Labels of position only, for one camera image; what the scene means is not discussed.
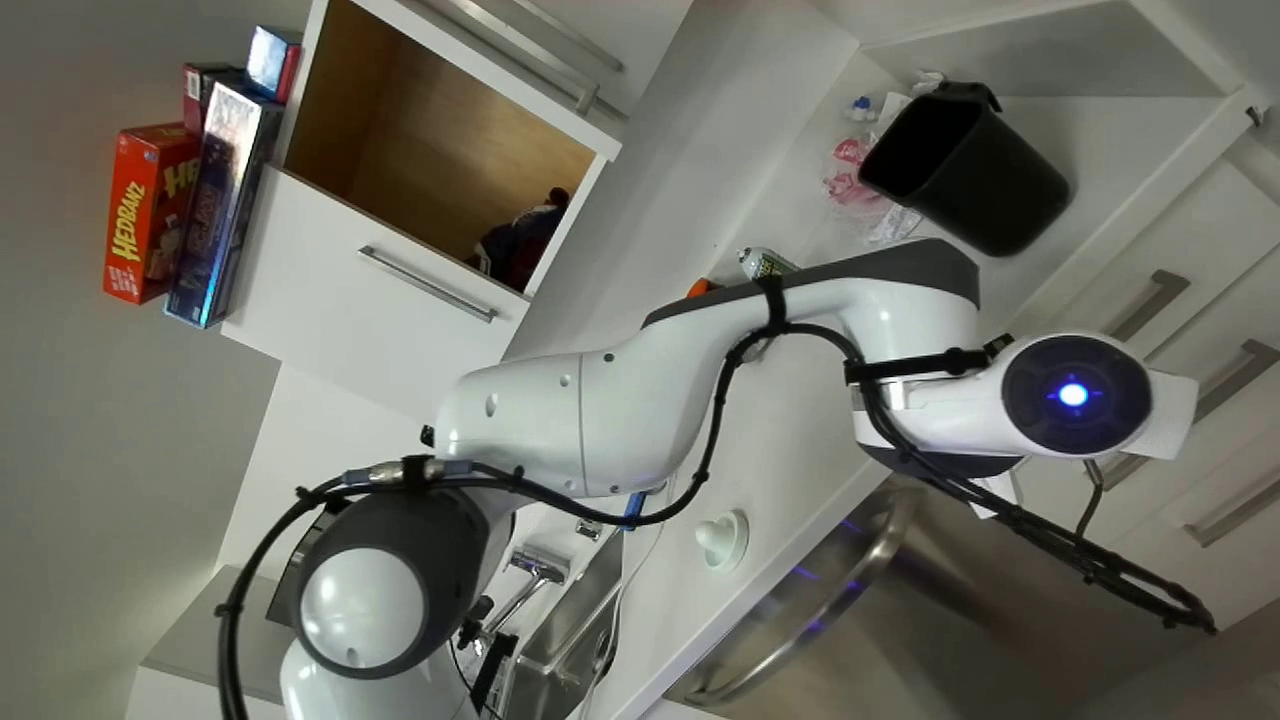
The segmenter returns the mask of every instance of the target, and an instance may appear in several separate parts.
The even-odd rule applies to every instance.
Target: white robotic arm
[[[655,493],[687,457],[725,356],[781,323],[819,323],[856,344],[862,368],[883,368],[862,375],[878,404],[856,407],[856,386],[850,401],[853,438],[889,465],[901,443],[953,467],[1009,467],[1016,457],[1090,460],[1122,448],[1176,457],[1195,412],[1195,385],[1149,371],[1103,336],[1026,339],[968,375],[892,371],[980,344],[976,263],[943,240],[925,240],[794,271],[771,288],[668,302],[638,339],[604,352],[473,371],[437,412],[427,467],[495,467],[523,486],[576,500]],[[336,720],[336,697],[351,697],[336,687],[351,681],[385,685],[388,709],[420,687],[405,672],[448,639],[507,541],[518,503],[494,486],[395,482],[339,513],[298,552],[303,561],[291,603],[303,653],[298,648],[285,672],[298,720]]]

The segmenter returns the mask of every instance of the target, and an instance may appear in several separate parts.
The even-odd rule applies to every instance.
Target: robotic arm
[[[655,493],[687,457],[725,356],[781,319],[819,323],[856,347],[865,368],[883,368],[862,375],[856,386],[878,404],[853,414],[856,443],[883,465],[901,465],[904,443],[930,467],[991,471],[1022,457],[1182,452],[1195,385],[1149,371],[1103,336],[1026,339],[963,375],[921,362],[976,347],[976,285],[963,252],[925,240],[794,271],[778,288],[668,302],[638,339],[604,352],[507,358],[464,375],[437,412],[437,452],[423,465],[437,481],[405,482],[391,467],[400,482],[344,507],[303,547],[303,653],[285,666],[291,716],[339,716],[339,697],[360,692],[370,716],[374,685],[395,702],[405,692],[391,685],[456,633],[489,583],[518,500],[475,477],[448,482],[448,467],[494,467],[519,486],[576,500]]]

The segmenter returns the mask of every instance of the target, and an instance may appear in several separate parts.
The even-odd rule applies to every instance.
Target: sink
[[[537,624],[511,655],[505,681],[505,720],[566,720],[579,709],[616,653],[616,583],[624,575],[624,537],[613,532],[579,580]]]

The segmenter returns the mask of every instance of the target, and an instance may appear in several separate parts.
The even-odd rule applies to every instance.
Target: blue light
[[[1058,401],[1070,407],[1084,407],[1090,404],[1090,385],[1060,385]]]

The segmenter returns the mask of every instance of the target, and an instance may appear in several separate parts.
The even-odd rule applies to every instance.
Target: black container
[[[1070,208],[1073,187],[996,110],[986,83],[915,97],[862,178],[990,257],[1016,257]]]

